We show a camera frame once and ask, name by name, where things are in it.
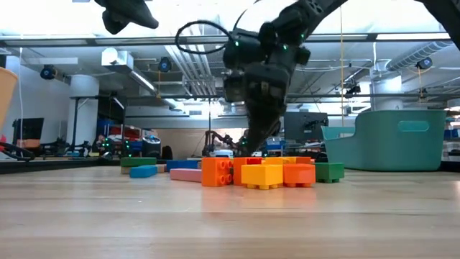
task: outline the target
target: white pillar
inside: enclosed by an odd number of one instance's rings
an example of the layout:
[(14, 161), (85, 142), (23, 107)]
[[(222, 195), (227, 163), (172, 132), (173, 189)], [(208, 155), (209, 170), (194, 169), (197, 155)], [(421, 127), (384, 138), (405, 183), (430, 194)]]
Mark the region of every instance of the white pillar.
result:
[[(96, 96), (99, 94), (99, 80), (87, 75), (72, 76), (70, 82), (70, 96)], [(75, 144), (83, 144), (89, 141), (93, 144), (96, 138), (96, 128), (98, 119), (98, 100), (89, 99), (82, 105), (85, 99), (80, 99), (78, 105), (81, 106), (77, 114), (77, 131)], [(67, 123), (67, 142), (73, 140), (73, 118), (75, 114), (75, 100), (70, 100), (69, 117)]]
[[(373, 80), (373, 94), (401, 94), (401, 76), (379, 78)], [(403, 98), (401, 97), (377, 97), (371, 103), (373, 111), (380, 110), (399, 110), (403, 109)]]

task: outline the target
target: teal plastic bin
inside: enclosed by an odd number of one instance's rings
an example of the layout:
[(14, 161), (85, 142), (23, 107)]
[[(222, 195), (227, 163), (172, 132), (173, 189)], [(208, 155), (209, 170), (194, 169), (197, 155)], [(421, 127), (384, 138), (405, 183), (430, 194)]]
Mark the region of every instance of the teal plastic bin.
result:
[(363, 112), (351, 137), (327, 138), (323, 131), (328, 161), (366, 171), (435, 171), (445, 119), (441, 110)]
[(335, 140), (341, 137), (342, 134), (354, 134), (354, 127), (326, 127), (321, 126), (323, 137), (325, 140)]

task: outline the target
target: green lego brick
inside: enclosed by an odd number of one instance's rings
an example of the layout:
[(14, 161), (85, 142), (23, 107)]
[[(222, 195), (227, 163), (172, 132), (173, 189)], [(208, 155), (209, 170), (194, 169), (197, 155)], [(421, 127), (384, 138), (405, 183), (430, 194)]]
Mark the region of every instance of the green lego brick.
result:
[(122, 158), (121, 167), (137, 167), (141, 165), (156, 165), (156, 158)]
[(318, 183), (338, 183), (345, 177), (345, 167), (343, 163), (315, 163), (316, 182)]

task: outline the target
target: handle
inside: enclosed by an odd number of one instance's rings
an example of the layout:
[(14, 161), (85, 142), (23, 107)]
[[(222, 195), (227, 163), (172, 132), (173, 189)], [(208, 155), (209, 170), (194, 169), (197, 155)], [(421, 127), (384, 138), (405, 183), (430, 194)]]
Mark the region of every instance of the handle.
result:
[(401, 132), (427, 132), (430, 124), (427, 121), (400, 121), (397, 128)]

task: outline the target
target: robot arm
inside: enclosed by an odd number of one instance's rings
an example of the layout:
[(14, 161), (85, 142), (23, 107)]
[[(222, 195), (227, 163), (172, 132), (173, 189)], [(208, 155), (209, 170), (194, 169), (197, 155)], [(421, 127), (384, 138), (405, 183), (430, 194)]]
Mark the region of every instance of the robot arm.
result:
[[(248, 141), (242, 155), (250, 155), (280, 128), (279, 118), (286, 109), (285, 97), (295, 67), (297, 64), (305, 65), (310, 58), (310, 52), (301, 47), (304, 39), (313, 33), (324, 18), (346, 1), (298, 0), (284, 8), (278, 18), (264, 23), (258, 33), (243, 29), (235, 29), (231, 34), (225, 32), (229, 41), (225, 45), (224, 64), (234, 71), (224, 81), (225, 96), (230, 102), (245, 101), (249, 120)], [(425, 5), (460, 49), (460, 1), (415, 1)], [(113, 34), (118, 33), (129, 22), (152, 29), (158, 26), (158, 22), (147, 12), (148, 8), (143, 0), (96, 2), (106, 7), (104, 23)], [(198, 23), (211, 22), (201, 21), (188, 25)], [(184, 27), (179, 30), (176, 40), (183, 29)]]

